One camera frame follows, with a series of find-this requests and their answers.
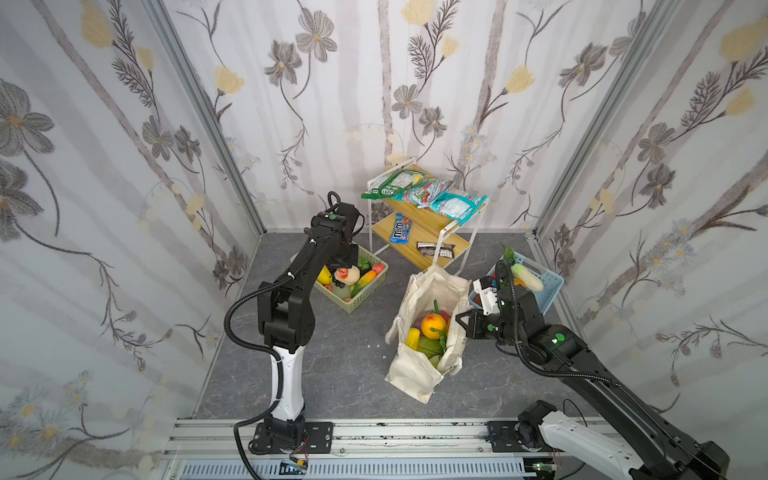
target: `robotic arm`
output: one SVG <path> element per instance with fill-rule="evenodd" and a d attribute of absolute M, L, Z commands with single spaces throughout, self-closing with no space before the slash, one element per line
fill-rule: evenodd
<path fill-rule="evenodd" d="M 231 306 L 224 317 L 224 331 L 237 345 L 272 356 L 272 405 L 252 419 L 234 426 L 237 448 L 248 472 L 259 479 L 248 462 L 239 428 L 261 419 L 268 438 L 259 451 L 293 452 L 307 439 L 301 394 L 301 362 L 304 346 L 312 338 L 315 317 L 310 293 L 323 266 L 331 270 L 357 263 L 357 245 L 352 238 L 358 217 L 352 204 L 328 194 L 327 210 L 318 213 L 304 232 L 307 240 L 288 269 L 275 282 L 262 283 Z M 495 339 L 497 346 L 512 345 L 515 356 L 532 372 L 560 379 L 589 402 L 621 434 L 626 443 L 572 422 L 554 406 L 541 400 L 518 416 L 515 435 L 524 448 L 537 451 L 549 445 L 575 455 L 606 476 L 627 480 L 716 480 L 724 478 L 730 459 L 713 442 L 697 443 L 664 420 L 650 406 L 613 376 L 589 350 L 586 342 L 562 325 L 548 325 L 533 293 L 521 286 L 510 287 L 508 266 L 499 262 L 495 279 L 480 279 L 486 293 L 484 310 L 469 310 L 456 316 L 467 337 Z M 494 296 L 488 296 L 495 290 Z M 243 341 L 232 331 L 234 311 L 258 299 L 259 332 L 266 346 Z"/>

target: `orange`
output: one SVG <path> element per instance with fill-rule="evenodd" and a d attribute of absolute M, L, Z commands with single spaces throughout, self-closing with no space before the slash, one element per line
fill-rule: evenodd
<path fill-rule="evenodd" d="M 439 313 L 430 313 L 422 321 L 422 333 L 428 339 L 437 340 L 440 338 L 440 331 L 445 332 L 445 319 Z"/>

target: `blue plastic basket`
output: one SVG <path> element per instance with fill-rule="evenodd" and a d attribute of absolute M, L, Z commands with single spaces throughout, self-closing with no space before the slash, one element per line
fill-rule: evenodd
<path fill-rule="evenodd" d="M 522 256 L 520 253 L 515 252 L 515 263 L 525 265 L 526 260 L 527 258 Z M 496 265 L 494 264 L 494 266 L 492 266 L 488 271 L 488 275 L 493 275 L 495 271 Z M 531 273 L 537 276 L 539 280 L 541 280 L 541 282 L 544 284 L 544 289 L 541 292 L 533 292 L 533 295 L 536 297 L 538 309 L 542 314 L 544 314 L 547 312 L 547 310 L 549 310 L 549 307 L 552 306 L 552 302 L 554 302 L 554 298 L 558 295 L 558 292 L 563 286 L 563 283 L 565 283 L 565 280 L 562 276 L 557 275 L 550 269 L 547 269 L 544 275 L 541 275 L 534 269 L 531 269 Z"/>

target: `white tote bag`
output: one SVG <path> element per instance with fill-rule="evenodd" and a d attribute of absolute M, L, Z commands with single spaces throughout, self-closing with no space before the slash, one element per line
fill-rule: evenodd
<path fill-rule="evenodd" d="M 467 338 L 466 331 L 456 323 L 455 318 L 457 313 L 471 308 L 467 300 L 470 285 L 469 280 L 453 276 L 437 265 L 411 275 L 400 311 L 384 337 L 388 344 L 398 342 L 397 355 L 385 380 L 421 403 L 429 401 L 432 391 L 445 375 L 455 375 L 462 369 L 462 353 Z M 434 311 L 435 300 L 441 310 L 451 313 L 445 355 L 440 359 L 437 369 L 426 355 L 406 346 L 411 326 L 420 316 L 430 310 Z"/>

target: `wall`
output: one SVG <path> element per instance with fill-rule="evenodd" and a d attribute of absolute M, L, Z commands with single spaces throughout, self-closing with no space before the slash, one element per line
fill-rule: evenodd
<path fill-rule="evenodd" d="M 0 54 L 0 470 L 158 477 L 257 238 L 141 3 L 3 2 Z"/>
<path fill-rule="evenodd" d="M 367 210 L 408 157 L 489 195 L 484 227 L 531 227 L 652 3 L 165 0 L 267 227 L 294 229 L 328 190 Z"/>
<path fill-rule="evenodd" d="M 766 467 L 766 15 L 683 2 L 541 235 L 608 368 L 730 478 Z"/>

